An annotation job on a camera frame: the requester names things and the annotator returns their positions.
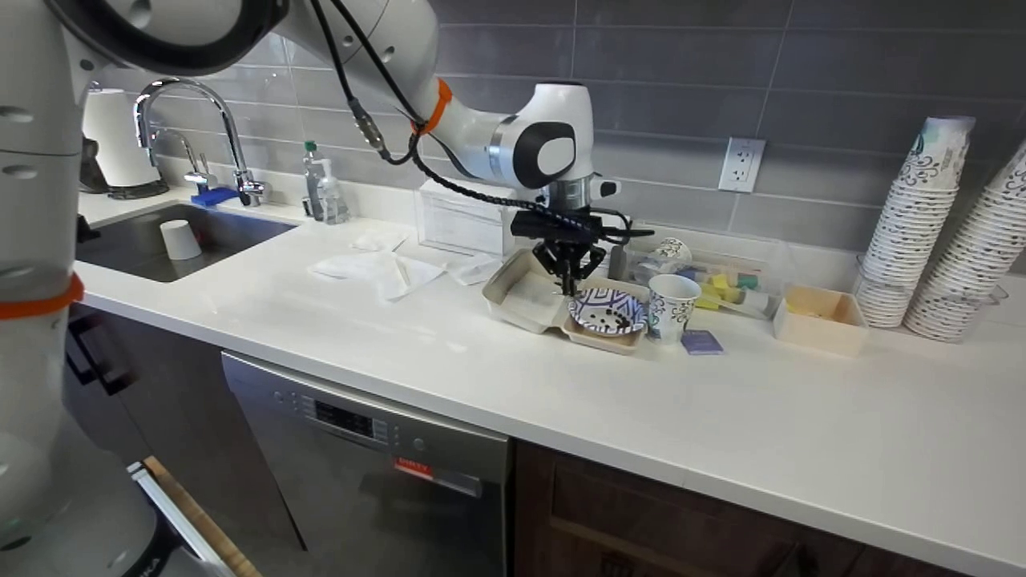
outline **stainless steel dishwasher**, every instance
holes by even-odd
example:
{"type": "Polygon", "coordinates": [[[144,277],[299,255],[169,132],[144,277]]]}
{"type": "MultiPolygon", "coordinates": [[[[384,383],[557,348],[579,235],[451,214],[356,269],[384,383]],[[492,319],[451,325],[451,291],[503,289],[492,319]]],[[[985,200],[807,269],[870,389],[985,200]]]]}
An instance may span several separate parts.
{"type": "Polygon", "coordinates": [[[221,354],[316,571],[508,577],[511,443],[221,354]]]}

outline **dark wooden cabinet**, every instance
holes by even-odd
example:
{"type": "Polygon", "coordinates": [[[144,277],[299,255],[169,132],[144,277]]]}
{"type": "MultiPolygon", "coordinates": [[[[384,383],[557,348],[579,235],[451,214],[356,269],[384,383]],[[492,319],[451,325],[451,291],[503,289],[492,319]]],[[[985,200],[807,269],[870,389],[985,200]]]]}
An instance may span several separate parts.
{"type": "Polygon", "coordinates": [[[515,577],[948,577],[524,443],[513,518],[515,577]]]}
{"type": "Polygon", "coordinates": [[[100,445],[122,462],[157,455],[232,538],[299,543],[221,348],[76,308],[69,354],[64,403],[100,445]]]}

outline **kitchen counter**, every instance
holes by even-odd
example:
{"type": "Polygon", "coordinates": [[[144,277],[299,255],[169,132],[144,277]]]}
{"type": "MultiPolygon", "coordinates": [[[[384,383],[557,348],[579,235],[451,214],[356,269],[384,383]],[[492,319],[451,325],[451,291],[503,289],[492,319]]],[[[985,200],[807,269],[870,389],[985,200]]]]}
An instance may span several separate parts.
{"type": "MultiPolygon", "coordinates": [[[[79,210],[102,225],[152,200],[79,210]]],[[[696,315],[726,354],[644,343],[624,360],[508,325],[451,277],[384,303],[372,285],[307,271],[361,235],[414,229],[299,225],[169,285],[76,271],[92,308],[282,369],[966,572],[1026,572],[1022,277],[966,346],[874,334],[845,363],[786,348],[756,319],[696,315]]]]}

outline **plate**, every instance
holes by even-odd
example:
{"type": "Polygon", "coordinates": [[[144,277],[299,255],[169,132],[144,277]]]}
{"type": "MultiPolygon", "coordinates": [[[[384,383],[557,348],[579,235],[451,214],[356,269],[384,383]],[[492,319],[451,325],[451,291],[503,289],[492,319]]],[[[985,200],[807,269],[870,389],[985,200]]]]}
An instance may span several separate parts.
{"type": "Polygon", "coordinates": [[[570,302],[570,316],[590,334],[624,335],[644,331],[644,303],[617,289],[584,289],[570,302]]]}

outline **gray wall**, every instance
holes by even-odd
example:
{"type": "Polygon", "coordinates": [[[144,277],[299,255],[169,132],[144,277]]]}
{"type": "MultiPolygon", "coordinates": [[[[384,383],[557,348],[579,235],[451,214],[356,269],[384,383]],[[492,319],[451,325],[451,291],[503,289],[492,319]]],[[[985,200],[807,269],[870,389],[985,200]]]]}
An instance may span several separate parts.
{"type": "MultiPolygon", "coordinates": [[[[623,208],[676,227],[866,246],[924,116],[976,116],[970,189],[1026,136],[1022,0],[432,0],[440,73],[482,108],[519,108],[534,80],[595,85],[599,169],[623,208]],[[754,195],[716,193],[728,135],[770,153],[754,195]]],[[[134,70],[109,84],[140,85],[134,70]]],[[[362,148],[334,73],[269,39],[209,75],[242,116],[257,166],[299,169],[317,136],[344,175],[418,187],[362,148]]],[[[164,117],[225,160],[215,116],[164,117]]],[[[383,116],[396,145],[409,121],[383,116]]]]}

